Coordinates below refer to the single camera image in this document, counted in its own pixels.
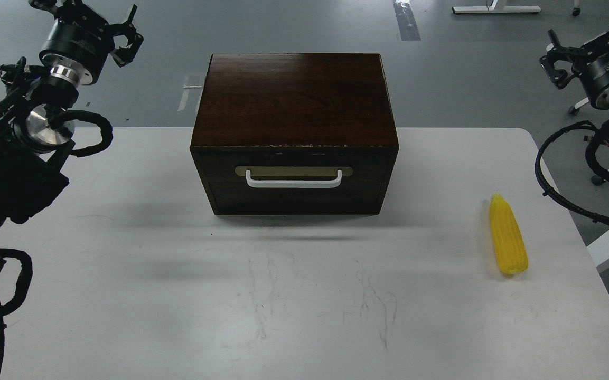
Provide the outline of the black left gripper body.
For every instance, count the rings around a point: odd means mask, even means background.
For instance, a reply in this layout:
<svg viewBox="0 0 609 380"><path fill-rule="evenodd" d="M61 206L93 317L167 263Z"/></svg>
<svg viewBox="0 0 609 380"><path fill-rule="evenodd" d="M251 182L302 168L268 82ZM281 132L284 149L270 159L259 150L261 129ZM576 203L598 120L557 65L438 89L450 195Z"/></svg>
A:
<svg viewBox="0 0 609 380"><path fill-rule="evenodd" d="M133 24L137 5L125 21L110 24L82 1L29 1L34 9L48 12L54 24L39 58L52 77L73 86L92 85L100 77L108 57L119 67L132 63L144 38Z"/></svg>

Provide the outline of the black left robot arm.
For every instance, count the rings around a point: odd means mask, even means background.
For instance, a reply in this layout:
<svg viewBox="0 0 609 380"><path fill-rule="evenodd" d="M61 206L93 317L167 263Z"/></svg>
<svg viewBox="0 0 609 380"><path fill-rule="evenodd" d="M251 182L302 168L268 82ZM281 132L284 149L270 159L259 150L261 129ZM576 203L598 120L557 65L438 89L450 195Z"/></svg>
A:
<svg viewBox="0 0 609 380"><path fill-rule="evenodd" d="M97 82L108 57L119 67L131 63L144 38L133 19L109 23L82 1L31 1L54 24L39 53L40 63L25 57L0 65L0 228L23 224L45 209L68 186L61 173L70 156L82 158L106 150L111 123L86 110L75 110L78 87ZM21 250L0 248L0 375L5 349L3 318L26 300L33 269Z"/></svg>

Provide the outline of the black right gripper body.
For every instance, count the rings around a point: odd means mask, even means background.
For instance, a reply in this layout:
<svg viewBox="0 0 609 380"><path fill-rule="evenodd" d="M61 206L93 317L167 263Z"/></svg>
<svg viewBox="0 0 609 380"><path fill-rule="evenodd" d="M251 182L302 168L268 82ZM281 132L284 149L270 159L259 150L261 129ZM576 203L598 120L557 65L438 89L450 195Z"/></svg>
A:
<svg viewBox="0 0 609 380"><path fill-rule="evenodd" d="M539 63L551 83L564 89L579 79L592 108L609 110L609 31L579 47L562 46L555 31L548 34L551 49Z"/></svg>

